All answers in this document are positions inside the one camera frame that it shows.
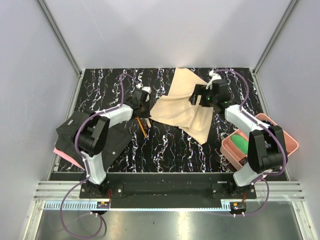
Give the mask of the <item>orange plastic knife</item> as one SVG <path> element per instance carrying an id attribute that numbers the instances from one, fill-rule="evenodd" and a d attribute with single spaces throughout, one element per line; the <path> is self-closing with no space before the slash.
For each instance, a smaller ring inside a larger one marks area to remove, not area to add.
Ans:
<path id="1" fill-rule="evenodd" d="M 137 122 L 138 122 L 138 124 L 139 124 L 139 127 L 140 127 L 140 129 L 141 129 L 141 131 L 142 131 L 142 133 L 143 133 L 143 136 L 147 139 L 148 137 L 147 137 L 147 134 L 146 134 L 146 128 L 145 128 L 145 126 L 143 125 L 141 119 L 140 119 L 139 117 L 136 117 L 135 119 L 137 120 Z"/>

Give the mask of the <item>beige cloth napkin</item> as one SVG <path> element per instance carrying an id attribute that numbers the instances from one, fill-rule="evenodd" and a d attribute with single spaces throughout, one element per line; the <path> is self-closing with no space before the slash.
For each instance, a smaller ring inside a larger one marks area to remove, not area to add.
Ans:
<path id="1" fill-rule="evenodd" d="M 189 101 L 196 84 L 207 83 L 187 68 L 176 68 L 168 95 L 161 96 L 150 110 L 153 121 L 178 127 L 203 145 L 208 141 L 213 108 Z"/>

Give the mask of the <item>beige wooden spoon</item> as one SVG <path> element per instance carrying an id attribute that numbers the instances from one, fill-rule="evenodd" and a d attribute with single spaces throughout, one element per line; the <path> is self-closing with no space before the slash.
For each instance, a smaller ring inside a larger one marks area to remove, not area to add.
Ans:
<path id="1" fill-rule="evenodd" d="M 146 123 L 147 123 L 148 128 L 151 128 L 151 123 L 150 123 L 150 120 L 148 118 L 146 118 Z"/>

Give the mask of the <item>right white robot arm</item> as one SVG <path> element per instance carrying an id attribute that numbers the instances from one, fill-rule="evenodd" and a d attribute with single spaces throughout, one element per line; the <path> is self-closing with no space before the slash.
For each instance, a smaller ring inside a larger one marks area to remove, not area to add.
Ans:
<path id="1" fill-rule="evenodd" d="M 228 195 L 239 198 L 245 186 L 253 185 L 265 176 L 281 175 L 288 162 L 285 135 L 278 125 L 268 125 L 247 112 L 241 104 L 231 99 L 228 83 L 215 80 L 210 87 L 196 84 L 189 97 L 192 105 L 213 107 L 224 119 L 235 125 L 247 138 L 247 163 L 233 174 L 233 182 L 227 185 Z"/>

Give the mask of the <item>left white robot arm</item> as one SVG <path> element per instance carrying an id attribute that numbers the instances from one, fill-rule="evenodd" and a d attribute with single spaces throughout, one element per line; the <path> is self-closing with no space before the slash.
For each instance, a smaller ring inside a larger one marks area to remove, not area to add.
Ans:
<path id="1" fill-rule="evenodd" d="M 102 151 L 109 128 L 135 118 L 149 118 L 151 87 L 136 87 L 129 98 L 115 107 L 91 113 L 74 137 L 75 150 L 81 155 L 86 170 L 86 180 L 92 183 L 90 192 L 97 198 L 108 193 L 104 183 L 107 177 Z"/>

